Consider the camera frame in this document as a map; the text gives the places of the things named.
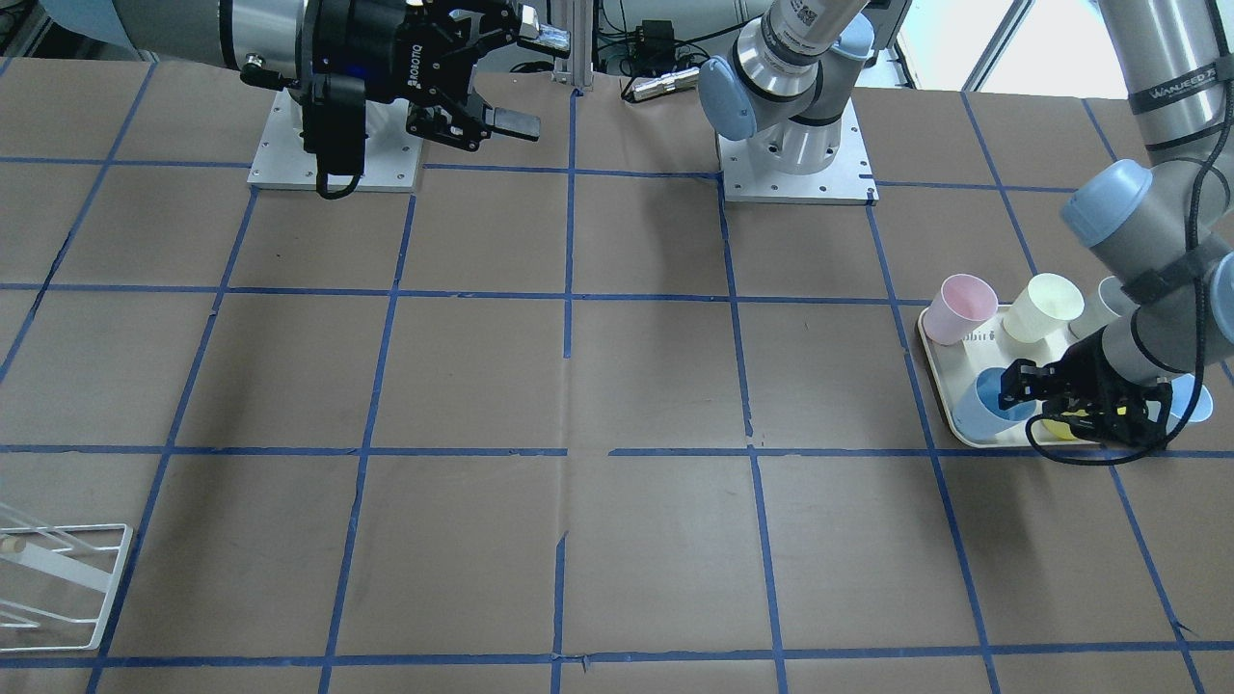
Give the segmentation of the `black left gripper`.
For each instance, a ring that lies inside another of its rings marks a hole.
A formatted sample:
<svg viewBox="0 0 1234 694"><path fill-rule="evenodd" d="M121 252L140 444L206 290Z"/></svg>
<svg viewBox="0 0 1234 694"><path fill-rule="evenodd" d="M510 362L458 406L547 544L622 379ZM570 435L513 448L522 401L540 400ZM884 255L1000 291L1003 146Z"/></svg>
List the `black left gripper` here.
<svg viewBox="0 0 1234 694"><path fill-rule="evenodd" d="M1061 361L1037 366L1013 361L1000 375L1000 408L1053 400L1041 426L1061 442L1161 445L1167 440L1169 382L1143 387L1123 378L1104 357L1099 340L1067 347Z"/></svg>

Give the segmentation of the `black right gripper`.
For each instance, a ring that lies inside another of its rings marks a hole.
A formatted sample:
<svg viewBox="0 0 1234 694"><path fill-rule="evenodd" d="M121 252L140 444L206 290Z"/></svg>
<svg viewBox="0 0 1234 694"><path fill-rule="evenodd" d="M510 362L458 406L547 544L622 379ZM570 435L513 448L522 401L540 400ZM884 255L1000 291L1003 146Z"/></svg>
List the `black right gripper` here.
<svg viewBox="0 0 1234 694"><path fill-rule="evenodd" d="M507 44L573 54L569 32L520 1L308 1L301 105L405 98L405 130L436 144L476 152L495 133L538 142L538 116L474 91L478 62Z"/></svg>

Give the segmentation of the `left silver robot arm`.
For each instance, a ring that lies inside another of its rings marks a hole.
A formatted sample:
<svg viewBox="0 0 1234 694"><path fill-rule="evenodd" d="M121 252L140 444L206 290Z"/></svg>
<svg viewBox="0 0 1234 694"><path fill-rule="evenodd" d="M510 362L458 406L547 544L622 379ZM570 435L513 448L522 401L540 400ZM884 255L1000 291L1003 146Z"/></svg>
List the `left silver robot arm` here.
<svg viewBox="0 0 1234 694"><path fill-rule="evenodd" d="M861 1L775 1L701 65L698 93L722 138L770 136L780 170L805 140L828 165L872 26ZM1120 280L1134 310L1060 361L1000 370L996 412L1043 404L1040 420L1144 457L1176 438L1172 387L1232 356L1232 19L1215 1L1102 1L1149 165L1122 159L1062 207L1077 241Z"/></svg>

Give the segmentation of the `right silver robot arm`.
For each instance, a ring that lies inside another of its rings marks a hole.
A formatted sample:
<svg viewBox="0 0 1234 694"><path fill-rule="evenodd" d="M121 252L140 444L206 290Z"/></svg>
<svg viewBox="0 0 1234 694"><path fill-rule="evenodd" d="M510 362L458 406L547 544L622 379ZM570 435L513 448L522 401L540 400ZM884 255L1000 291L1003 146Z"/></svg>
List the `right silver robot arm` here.
<svg viewBox="0 0 1234 694"><path fill-rule="evenodd" d="M321 170L357 175L366 104L407 104L413 137L471 152L501 133L536 141L536 116L491 106L479 61L520 47L566 58L568 31L520 1L44 1L62 27L112 44L238 70L291 93Z"/></svg>

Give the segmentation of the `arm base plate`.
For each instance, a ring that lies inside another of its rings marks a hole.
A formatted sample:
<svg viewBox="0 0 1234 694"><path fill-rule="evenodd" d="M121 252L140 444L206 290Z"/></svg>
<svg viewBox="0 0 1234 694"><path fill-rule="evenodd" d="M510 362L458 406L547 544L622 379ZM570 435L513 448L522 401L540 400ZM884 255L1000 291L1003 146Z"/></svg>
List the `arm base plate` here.
<svg viewBox="0 0 1234 694"><path fill-rule="evenodd" d="M407 102L366 102L364 175L358 191L413 193L424 141L405 130ZM275 93L248 184L263 190L312 191L316 157L304 151L304 110L288 91Z"/></svg>
<svg viewBox="0 0 1234 694"><path fill-rule="evenodd" d="M714 137L724 198L734 203L879 201L854 104L823 126L785 121L752 138Z"/></svg>

